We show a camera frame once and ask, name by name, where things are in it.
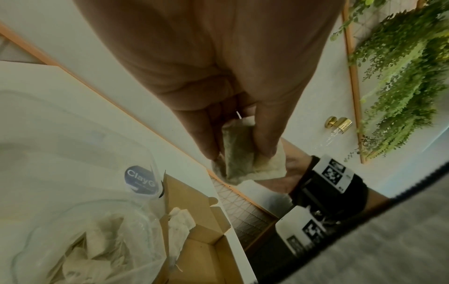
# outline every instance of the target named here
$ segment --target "brown box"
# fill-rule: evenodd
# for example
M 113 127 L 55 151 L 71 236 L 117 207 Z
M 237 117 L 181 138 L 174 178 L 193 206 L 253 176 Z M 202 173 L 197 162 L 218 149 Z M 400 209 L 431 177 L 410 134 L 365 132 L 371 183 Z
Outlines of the brown box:
M 168 259 L 153 284 L 243 284 L 225 232 L 231 227 L 218 200 L 164 175 L 167 212 L 187 209 L 196 226 L 190 231 L 176 262 L 168 270 Z M 168 217 L 161 219 L 168 255 Z

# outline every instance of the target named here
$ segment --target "gold wall fixture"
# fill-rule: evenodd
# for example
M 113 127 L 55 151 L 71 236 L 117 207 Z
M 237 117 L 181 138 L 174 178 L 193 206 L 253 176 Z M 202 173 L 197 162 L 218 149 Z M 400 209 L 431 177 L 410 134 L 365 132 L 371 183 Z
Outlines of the gold wall fixture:
M 346 130 L 348 130 L 348 128 L 351 127 L 351 125 L 352 125 L 352 120 L 350 120 L 347 117 L 340 117 L 339 119 L 337 119 L 337 117 L 329 117 L 326 120 L 324 127 L 326 127 L 326 128 L 337 127 L 343 133 L 345 133 Z

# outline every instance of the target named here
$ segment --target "blue label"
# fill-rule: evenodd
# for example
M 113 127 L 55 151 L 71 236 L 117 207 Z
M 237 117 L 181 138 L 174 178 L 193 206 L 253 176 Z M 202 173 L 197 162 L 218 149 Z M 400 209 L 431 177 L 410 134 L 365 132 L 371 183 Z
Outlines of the blue label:
M 125 183 L 135 193 L 155 195 L 159 192 L 153 172 L 141 166 L 132 166 L 125 171 Z

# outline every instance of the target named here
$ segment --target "gray sleeve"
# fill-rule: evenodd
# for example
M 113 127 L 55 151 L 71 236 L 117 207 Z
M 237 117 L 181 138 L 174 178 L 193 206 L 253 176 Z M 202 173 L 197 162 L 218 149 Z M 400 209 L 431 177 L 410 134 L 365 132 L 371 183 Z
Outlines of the gray sleeve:
M 282 283 L 449 283 L 449 175 L 341 238 Z

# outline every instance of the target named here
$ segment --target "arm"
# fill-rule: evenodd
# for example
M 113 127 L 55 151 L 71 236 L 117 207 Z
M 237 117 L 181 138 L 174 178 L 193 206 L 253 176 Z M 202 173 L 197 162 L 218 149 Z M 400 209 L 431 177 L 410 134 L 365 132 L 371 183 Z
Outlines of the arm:
M 306 172 L 308 166 L 311 163 L 311 156 L 306 154 L 304 151 L 291 144 L 289 141 L 281 138 L 282 144 L 284 146 L 284 151 L 287 156 L 286 168 L 287 175 L 283 178 L 265 180 L 265 181 L 257 181 L 260 185 L 264 187 L 280 192 L 280 193 L 290 193 L 295 186 L 298 184 L 299 180 Z M 369 189 L 368 192 L 368 201 L 365 206 L 365 210 L 367 211 L 373 207 L 376 207 L 385 201 L 388 198 L 381 195 L 380 193 Z

